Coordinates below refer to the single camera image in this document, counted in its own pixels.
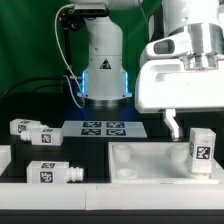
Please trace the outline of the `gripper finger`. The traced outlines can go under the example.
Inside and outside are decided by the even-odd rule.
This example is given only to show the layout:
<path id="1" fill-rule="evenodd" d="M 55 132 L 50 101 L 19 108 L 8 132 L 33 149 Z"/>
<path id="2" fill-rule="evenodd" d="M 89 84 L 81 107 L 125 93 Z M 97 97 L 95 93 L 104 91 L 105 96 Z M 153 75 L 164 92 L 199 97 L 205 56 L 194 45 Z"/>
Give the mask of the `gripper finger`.
<path id="1" fill-rule="evenodd" d="M 171 137 L 173 141 L 179 141 L 182 137 L 182 130 L 175 120 L 176 110 L 166 109 L 163 112 L 163 120 L 171 132 Z"/>

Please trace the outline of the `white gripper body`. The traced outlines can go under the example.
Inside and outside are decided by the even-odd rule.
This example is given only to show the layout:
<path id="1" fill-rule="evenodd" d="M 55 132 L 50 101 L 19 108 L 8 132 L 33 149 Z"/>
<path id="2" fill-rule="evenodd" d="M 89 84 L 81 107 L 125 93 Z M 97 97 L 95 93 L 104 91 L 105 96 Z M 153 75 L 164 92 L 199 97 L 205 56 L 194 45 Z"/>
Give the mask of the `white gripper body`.
<path id="1" fill-rule="evenodd" d="M 135 107 L 140 113 L 224 108 L 224 61 L 215 70 L 194 71 L 179 59 L 146 62 L 136 81 Z"/>

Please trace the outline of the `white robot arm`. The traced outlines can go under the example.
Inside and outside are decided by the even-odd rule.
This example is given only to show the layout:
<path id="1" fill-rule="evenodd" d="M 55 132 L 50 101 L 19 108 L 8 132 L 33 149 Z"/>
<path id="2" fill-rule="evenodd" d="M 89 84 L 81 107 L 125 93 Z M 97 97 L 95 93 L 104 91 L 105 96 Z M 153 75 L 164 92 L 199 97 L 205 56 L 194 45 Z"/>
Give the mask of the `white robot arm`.
<path id="1" fill-rule="evenodd" d="M 180 137 L 178 112 L 224 109 L 224 0 L 160 0 L 145 32 L 129 32 L 127 62 L 136 64 L 135 92 L 128 92 L 122 64 L 125 34 L 109 13 L 145 0 L 70 0 L 89 34 L 88 65 L 79 95 L 93 102 L 134 97 L 142 114 L 159 113 Z"/>

